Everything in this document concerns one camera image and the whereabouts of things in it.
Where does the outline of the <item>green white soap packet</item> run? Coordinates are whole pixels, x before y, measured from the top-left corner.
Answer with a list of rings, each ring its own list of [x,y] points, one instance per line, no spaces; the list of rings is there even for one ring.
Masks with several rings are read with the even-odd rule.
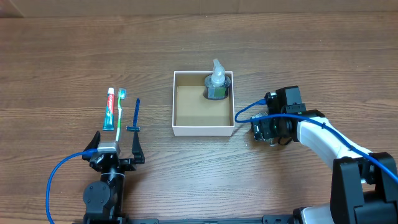
[[[277,137],[275,119],[261,119],[251,123],[251,130],[256,141],[268,142],[274,146],[274,138]]]

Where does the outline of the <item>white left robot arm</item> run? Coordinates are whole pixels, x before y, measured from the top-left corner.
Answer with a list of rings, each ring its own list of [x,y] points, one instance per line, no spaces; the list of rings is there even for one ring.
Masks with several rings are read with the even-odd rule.
[[[123,212],[125,173],[135,171],[138,164],[145,163],[139,143],[138,132],[133,135],[132,158],[120,158],[119,143],[101,141],[97,131],[83,151],[82,159],[99,172],[100,180],[87,185],[83,192],[86,212],[84,223],[130,223]]]

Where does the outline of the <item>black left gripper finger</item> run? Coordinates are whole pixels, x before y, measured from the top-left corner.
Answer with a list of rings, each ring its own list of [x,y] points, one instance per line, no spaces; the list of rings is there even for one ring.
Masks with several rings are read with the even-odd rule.
[[[134,132],[134,136],[133,136],[132,154],[134,156],[135,164],[144,164],[145,163],[145,156],[142,151],[141,144],[139,142],[139,135],[138,135],[137,131]]]
[[[90,143],[87,145],[87,147],[84,149],[84,155],[82,155],[82,159],[85,161],[89,161],[91,156],[92,156],[92,152],[90,152],[90,150],[92,149],[97,149],[99,143],[101,141],[101,134],[99,131],[97,131],[93,137],[93,139],[90,141]]]

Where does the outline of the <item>red green toothpaste tube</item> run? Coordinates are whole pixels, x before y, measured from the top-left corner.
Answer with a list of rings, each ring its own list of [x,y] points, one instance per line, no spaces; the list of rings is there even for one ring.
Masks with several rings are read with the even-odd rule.
[[[104,114],[103,131],[114,130],[114,88],[108,88],[106,109]]]

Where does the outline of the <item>clear soap pump bottle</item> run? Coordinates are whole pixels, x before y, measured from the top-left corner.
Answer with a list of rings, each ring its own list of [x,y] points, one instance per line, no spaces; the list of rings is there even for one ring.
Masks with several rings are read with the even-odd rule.
[[[203,96],[208,100],[223,100],[227,98],[231,86],[230,77],[218,59],[213,60],[213,71],[205,78]]]

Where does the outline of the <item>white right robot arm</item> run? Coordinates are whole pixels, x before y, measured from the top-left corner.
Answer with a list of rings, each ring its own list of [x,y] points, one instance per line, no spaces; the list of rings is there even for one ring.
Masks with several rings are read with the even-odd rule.
[[[266,93],[252,116],[258,141],[299,142],[332,170],[330,203],[298,208],[290,223],[397,223],[397,167],[386,153],[373,153],[337,131],[324,114],[307,110],[297,86]]]

